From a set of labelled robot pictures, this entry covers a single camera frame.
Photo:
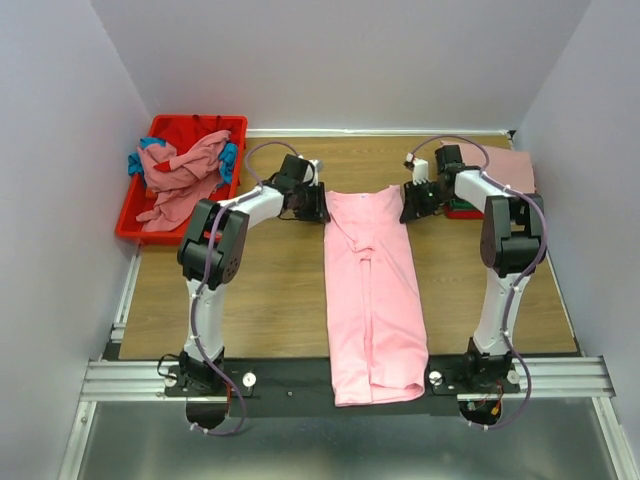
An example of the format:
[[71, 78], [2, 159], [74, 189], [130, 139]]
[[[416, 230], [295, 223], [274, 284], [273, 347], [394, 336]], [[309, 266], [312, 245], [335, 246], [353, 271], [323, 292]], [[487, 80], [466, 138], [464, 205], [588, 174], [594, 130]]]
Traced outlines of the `light pink t shirt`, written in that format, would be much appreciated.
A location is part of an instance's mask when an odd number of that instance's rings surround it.
[[429, 352], [400, 188], [326, 195], [326, 319], [338, 407], [407, 402], [425, 392]]

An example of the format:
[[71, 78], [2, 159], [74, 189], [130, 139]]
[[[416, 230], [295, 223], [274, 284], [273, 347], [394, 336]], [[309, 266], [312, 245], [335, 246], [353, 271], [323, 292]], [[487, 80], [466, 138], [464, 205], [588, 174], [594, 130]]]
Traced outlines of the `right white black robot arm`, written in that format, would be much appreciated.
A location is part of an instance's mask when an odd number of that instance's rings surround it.
[[435, 152], [436, 177], [429, 164], [407, 154], [412, 173], [403, 186], [403, 223], [433, 215], [454, 199], [482, 211], [480, 257], [487, 271], [478, 326], [460, 356], [440, 356], [428, 364], [437, 395], [516, 393], [514, 326], [523, 292], [547, 251], [547, 224], [540, 195], [523, 193], [493, 178], [487, 165], [468, 166], [458, 145]]

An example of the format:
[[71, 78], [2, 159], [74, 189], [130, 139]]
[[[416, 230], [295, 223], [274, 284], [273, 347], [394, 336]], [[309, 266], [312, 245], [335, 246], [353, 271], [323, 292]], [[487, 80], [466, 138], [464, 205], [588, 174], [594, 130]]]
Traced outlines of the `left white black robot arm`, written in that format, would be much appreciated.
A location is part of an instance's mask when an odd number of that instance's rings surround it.
[[221, 376], [223, 314], [251, 228], [286, 212], [295, 220], [326, 224], [329, 213], [322, 162], [288, 154], [276, 173], [232, 199], [196, 204], [177, 252], [189, 295], [189, 326], [177, 364], [159, 371], [167, 396], [217, 396], [233, 388]]

